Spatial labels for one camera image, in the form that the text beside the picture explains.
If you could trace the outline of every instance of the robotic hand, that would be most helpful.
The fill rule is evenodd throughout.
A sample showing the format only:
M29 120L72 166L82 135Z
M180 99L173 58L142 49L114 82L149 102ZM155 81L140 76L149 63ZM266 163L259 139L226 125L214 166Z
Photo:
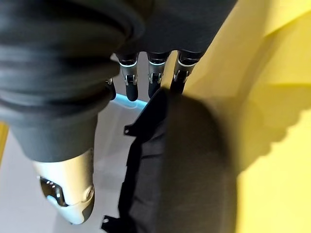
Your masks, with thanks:
M97 114L114 99L116 53L130 101L137 57L149 96L178 50L171 89L182 93L236 0L46 0L0 3L0 118L33 161L44 196L73 224L93 209Z

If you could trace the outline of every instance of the white floor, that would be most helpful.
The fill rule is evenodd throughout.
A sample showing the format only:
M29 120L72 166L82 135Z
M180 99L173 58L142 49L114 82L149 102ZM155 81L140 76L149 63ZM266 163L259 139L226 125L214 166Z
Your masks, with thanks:
M142 56L139 98L148 99L147 62ZM124 82L115 79L116 89L125 93ZM0 232L2 233L102 233L102 218L118 216L118 200L133 138L123 136L123 127L134 122L143 104L111 102L99 115L95 136L95 207L82 225L67 223L45 200L31 162L9 133L0 169Z

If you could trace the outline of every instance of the yellow wall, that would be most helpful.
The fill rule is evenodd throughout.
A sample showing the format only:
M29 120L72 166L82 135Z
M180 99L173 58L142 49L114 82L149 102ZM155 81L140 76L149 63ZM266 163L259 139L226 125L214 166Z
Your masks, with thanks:
M310 41L311 0L240 0L188 78L242 172L237 233L311 233Z
M7 135L8 135L8 127L5 124L0 123L0 166Z

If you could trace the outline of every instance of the blue light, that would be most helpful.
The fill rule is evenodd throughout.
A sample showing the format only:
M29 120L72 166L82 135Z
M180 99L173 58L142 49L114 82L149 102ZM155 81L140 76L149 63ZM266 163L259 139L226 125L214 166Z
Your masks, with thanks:
M113 100L113 102L127 109L139 108L142 110L147 105L147 102L142 101L142 100L136 100L134 102L131 102L128 100L126 96L118 94L118 93L116 95L116 98Z

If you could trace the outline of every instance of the robotic finger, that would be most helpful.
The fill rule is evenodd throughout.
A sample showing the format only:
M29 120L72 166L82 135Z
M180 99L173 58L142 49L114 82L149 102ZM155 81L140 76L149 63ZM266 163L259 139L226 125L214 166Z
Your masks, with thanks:
M106 83L107 83L107 86L108 86L108 89L110 90L111 92L111 98L110 100L114 100L117 96L117 92L116 92L116 88L115 88L115 85L113 83L113 79L110 78L108 80L106 80Z
M179 51L175 62L174 75L171 83L171 91L182 94L188 76L192 73L195 65L200 61L204 52L195 53Z
M130 101L135 101L138 98L137 88L137 61L138 53L130 54L126 56L117 55L121 68L121 74L124 78L126 95Z

